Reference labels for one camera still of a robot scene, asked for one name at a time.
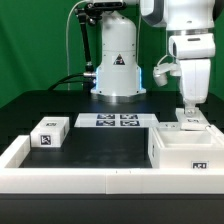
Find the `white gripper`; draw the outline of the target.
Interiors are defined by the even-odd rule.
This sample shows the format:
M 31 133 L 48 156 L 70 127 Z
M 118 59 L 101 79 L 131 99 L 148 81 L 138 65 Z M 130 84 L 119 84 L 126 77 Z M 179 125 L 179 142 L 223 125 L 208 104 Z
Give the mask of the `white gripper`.
M 180 69 L 180 91 L 185 104 L 185 115 L 196 114 L 194 104 L 204 103 L 208 95 L 211 58 L 216 46 L 212 33 L 170 36 L 168 50 Z

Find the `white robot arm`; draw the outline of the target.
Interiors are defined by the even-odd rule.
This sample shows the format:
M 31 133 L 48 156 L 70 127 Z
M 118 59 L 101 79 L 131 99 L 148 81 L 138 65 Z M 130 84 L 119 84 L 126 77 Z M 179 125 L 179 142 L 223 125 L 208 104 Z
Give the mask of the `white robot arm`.
M 216 47 L 211 29 L 224 9 L 224 0 L 90 0 L 87 9 L 102 20 L 102 61 L 92 93 L 109 100 L 144 94 L 136 61 L 136 27 L 120 11 L 140 6 L 140 17 L 151 27 L 164 27 L 171 63 L 153 71 L 156 83 L 166 74 L 179 79 L 184 113 L 191 116 L 208 95 L 211 58 Z

